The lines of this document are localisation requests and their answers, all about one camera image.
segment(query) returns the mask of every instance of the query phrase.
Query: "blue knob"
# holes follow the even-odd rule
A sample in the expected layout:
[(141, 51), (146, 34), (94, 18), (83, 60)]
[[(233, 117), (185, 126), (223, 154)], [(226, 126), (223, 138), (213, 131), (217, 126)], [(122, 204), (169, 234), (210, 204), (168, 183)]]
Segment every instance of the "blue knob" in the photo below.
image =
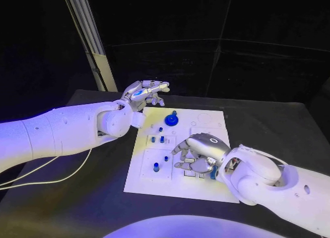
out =
[(161, 170), (158, 163), (155, 163), (155, 169), (154, 170), (155, 170), (155, 172), (159, 172), (159, 170)]
[(174, 113), (165, 118), (165, 123), (169, 126), (175, 126), (178, 124), (178, 122), (179, 122), (178, 112), (174, 111)]

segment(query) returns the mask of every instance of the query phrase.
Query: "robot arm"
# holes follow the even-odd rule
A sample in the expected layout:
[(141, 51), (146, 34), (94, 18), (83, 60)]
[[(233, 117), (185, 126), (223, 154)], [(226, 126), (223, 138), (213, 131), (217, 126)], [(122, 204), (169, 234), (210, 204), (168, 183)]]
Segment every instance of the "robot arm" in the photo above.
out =
[(231, 150), (205, 133), (192, 135), (172, 153), (184, 151), (184, 160), (190, 150), (197, 161), (177, 163), (175, 167), (210, 173), (218, 166), (217, 180), (227, 184), (241, 202), (262, 204), (285, 220), (330, 238), (329, 176), (286, 162), (276, 165), (270, 159), (276, 157), (243, 145)]
[(77, 154), (125, 136), (131, 125), (142, 128), (148, 102), (161, 105), (159, 91), (169, 83), (138, 81), (115, 102), (51, 110), (20, 121), (0, 123), (0, 172), (12, 166), (51, 156)]

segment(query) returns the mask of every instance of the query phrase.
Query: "white board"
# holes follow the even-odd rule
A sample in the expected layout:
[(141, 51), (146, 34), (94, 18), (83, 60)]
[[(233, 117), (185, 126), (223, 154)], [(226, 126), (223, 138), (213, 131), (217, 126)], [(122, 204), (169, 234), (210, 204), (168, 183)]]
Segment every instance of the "white board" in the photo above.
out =
[[(168, 126), (165, 118), (174, 111), (178, 112), (179, 123)], [(192, 134), (203, 132), (217, 136), (230, 145), (224, 112), (146, 107), (143, 113), (148, 117), (138, 133), (125, 192), (240, 203), (227, 185), (211, 179), (211, 174), (174, 167), (181, 161), (181, 153), (175, 156), (171, 154), (177, 145)], [(159, 172), (154, 170), (155, 163), (159, 163)]]

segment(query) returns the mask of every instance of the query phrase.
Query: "wire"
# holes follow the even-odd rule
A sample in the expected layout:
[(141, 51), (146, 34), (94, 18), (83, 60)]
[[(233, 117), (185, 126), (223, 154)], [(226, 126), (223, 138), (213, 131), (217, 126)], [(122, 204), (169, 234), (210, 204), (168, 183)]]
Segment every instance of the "wire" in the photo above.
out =
[(25, 176), (28, 176), (31, 173), (34, 173), (37, 170), (40, 170), (43, 167), (46, 167), (46, 166), (47, 166), (53, 161), (56, 161), (56, 159), (58, 159), (58, 158), (60, 158), (60, 156), (56, 157), (53, 160), (50, 160), (44, 165), (41, 165), (35, 170), (33, 170), (33, 171), (31, 171), (30, 173), (27, 173), (24, 176), (18, 177), (17, 179), (14, 179), (14, 180), (10, 181), (10, 182), (2, 183), (0, 186), (4, 186), (4, 185), (7, 185), (8, 183), (12, 183), (12, 182), (18, 181), (20, 179), (22, 179)]
[(282, 159), (279, 159), (277, 157), (275, 157), (273, 155), (270, 155), (269, 153), (266, 153), (264, 151), (256, 150), (253, 149), (257, 153), (263, 154), (264, 156), (267, 156), (269, 158), (276, 159), (280, 163), (283, 163), (285, 165), (287, 165), (289, 163), (286, 161), (283, 161)]
[(10, 187), (0, 187), (0, 190), (10, 189), (10, 188), (15, 188), (15, 187), (21, 187), (21, 186), (27, 186), (27, 185), (48, 184), (48, 183), (63, 182), (64, 180), (67, 180), (67, 179), (80, 171), (82, 167), (84, 166), (84, 164), (86, 164), (86, 162), (87, 162), (87, 160), (89, 160), (92, 151), (93, 151), (93, 149), (90, 149), (89, 156), (87, 156), (87, 158), (86, 158), (86, 160), (84, 160), (82, 166), (79, 167), (79, 169), (77, 169), (77, 170), (74, 171), (74, 173), (73, 173), (70, 176), (67, 176), (64, 179), (56, 180), (56, 181), (46, 181), (46, 182), (30, 182), (30, 183), (24, 183), (24, 184), (20, 184), (20, 185), (10, 186)]

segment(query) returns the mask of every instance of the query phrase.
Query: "black table surface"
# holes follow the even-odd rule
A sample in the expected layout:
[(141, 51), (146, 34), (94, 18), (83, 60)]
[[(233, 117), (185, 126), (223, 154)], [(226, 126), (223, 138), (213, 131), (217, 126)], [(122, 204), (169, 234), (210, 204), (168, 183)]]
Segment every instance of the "black table surface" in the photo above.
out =
[[(113, 101), (120, 93), (79, 90), (70, 106)], [(289, 164), (330, 176), (330, 144), (305, 104), (164, 96), (167, 107), (224, 111), (230, 143), (257, 148)], [(321, 236), (285, 221), (262, 205), (123, 192), (138, 129), (93, 149), (79, 173), (64, 182), (8, 191), (0, 202), (0, 237), (103, 237), (152, 217), (198, 215), (260, 227), (286, 237)], [(60, 157), (15, 184), (64, 178), (89, 152)], [(27, 163), (25, 174), (51, 158)]]

